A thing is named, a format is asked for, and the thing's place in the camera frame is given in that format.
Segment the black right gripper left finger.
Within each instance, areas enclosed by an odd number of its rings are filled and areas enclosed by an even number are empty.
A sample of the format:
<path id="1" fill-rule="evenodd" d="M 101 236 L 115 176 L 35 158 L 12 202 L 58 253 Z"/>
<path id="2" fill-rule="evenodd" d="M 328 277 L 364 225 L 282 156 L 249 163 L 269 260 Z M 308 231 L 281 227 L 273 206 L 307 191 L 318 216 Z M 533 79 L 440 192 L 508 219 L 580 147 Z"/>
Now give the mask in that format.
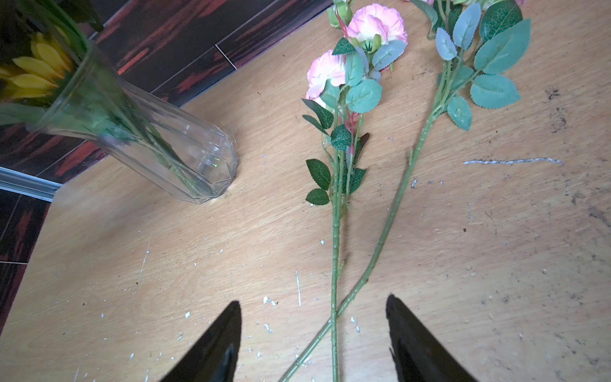
<path id="1" fill-rule="evenodd" d="M 241 330 L 240 303 L 232 301 L 162 381 L 234 381 Z"/>

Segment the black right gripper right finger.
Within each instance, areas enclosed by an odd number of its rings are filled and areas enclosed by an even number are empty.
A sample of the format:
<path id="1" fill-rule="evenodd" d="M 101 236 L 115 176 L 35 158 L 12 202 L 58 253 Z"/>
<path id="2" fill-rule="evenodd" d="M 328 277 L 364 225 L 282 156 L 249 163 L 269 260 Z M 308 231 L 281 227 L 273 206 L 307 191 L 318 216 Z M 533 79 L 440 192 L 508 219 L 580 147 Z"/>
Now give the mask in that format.
<path id="1" fill-rule="evenodd" d="M 399 381 L 476 381 L 399 298 L 385 310 Z"/>

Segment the pink carnation stem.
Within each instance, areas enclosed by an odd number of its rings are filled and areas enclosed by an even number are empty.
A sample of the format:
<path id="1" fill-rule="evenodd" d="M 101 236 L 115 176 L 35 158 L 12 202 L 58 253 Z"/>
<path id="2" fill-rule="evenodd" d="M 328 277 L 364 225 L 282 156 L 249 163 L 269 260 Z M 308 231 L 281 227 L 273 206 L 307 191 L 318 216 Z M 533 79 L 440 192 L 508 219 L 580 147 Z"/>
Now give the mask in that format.
<path id="1" fill-rule="evenodd" d="M 381 73 L 390 68 L 407 48 L 404 19 L 394 8 L 372 3 L 353 11 L 349 1 L 335 1 L 328 10 L 331 26 L 341 30 L 337 44 L 310 65 L 308 91 L 303 103 L 313 113 L 304 118 L 323 138 L 329 162 L 309 159 L 307 169 L 316 188 L 306 199 L 311 205 L 332 209 L 332 269 L 330 318 L 332 379 L 339 381 L 337 320 L 338 282 L 341 273 L 341 221 L 367 173 L 358 166 L 364 146 L 364 116 L 380 103 Z"/>
<path id="2" fill-rule="evenodd" d="M 531 22 L 522 14 L 522 2 L 418 1 L 415 6 L 428 17 L 427 37 L 442 60 L 437 91 L 420 136 L 407 156 L 406 169 L 369 265 L 348 296 L 338 298 L 339 317 L 369 281 L 435 121 L 449 116 L 457 127 L 468 131 L 473 123 L 473 105 L 500 109 L 520 98 L 505 73 L 523 57 L 530 44 Z M 283 380 L 290 380 L 322 339 L 330 337 L 328 321 L 284 372 Z"/>

